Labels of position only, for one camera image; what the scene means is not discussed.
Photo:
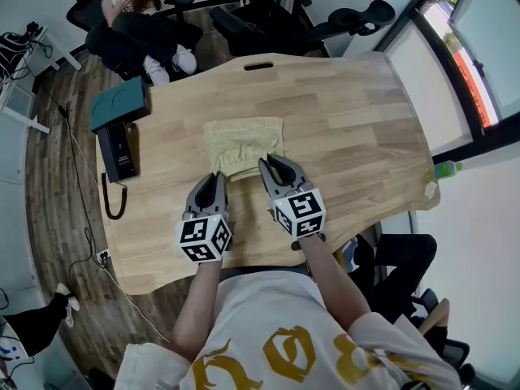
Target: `teal box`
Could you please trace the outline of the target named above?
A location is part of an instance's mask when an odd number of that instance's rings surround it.
[[[148,87],[137,77],[99,94],[92,100],[90,130],[124,121],[130,123],[150,114]]]

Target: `black window frame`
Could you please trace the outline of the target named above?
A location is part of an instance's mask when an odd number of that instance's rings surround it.
[[[405,26],[412,22],[424,36],[444,69],[461,104],[473,141],[433,156],[433,162],[435,164],[447,160],[460,162],[461,160],[473,158],[474,156],[479,156],[480,154],[485,154],[519,142],[520,111],[515,115],[502,119],[490,127],[485,128],[482,125],[475,100],[453,56],[435,29],[427,22],[421,13],[422,9],[432,1],[433,0],[411,0],[394,24],[375,46],[374,50],[384,52],[400,36]]]

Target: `folded fabric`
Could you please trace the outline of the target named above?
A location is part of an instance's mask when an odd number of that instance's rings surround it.
[[[211,121],[204,125],[204,140],[211,171],[230,181],[259,175],[258,160],[267,154],[284,155],[282,128],[276,117]]]

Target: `water bottle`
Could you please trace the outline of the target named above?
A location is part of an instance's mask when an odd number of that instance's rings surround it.
[[[454,162],[453,160],[448,160],[447,162],[442,162],[434,167],[435,177],[437,179],[449,178],[450,176],[455,176],[457,172],[462,170],[462,163]]]

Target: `shoe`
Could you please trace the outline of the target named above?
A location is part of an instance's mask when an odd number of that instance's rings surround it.
[[[68,299],[68,306],[70,306],[76,312],[78,312],[81,309],[80,301],[78,301],[78,298],[75,297],[69,290],[69,288],[65,286],[63,283],[58,284],[58,287],[56,288],[56,293],[66,296]]]
[[[177,44],[177,52],[171,57],[171,66],[175,72],[181,69],[188,75],[192,75],[197,70],[197,60],[190,49]]]
[[[143,67],[154,85],[165,85],[170,83],[170,76],[166,72],[166,69],[150,56],[146,55]]]
[[[65,323],[69,328],[74,327],[74,318],[72,317],[72,308],[67,306],[67,317],[65,318]]]

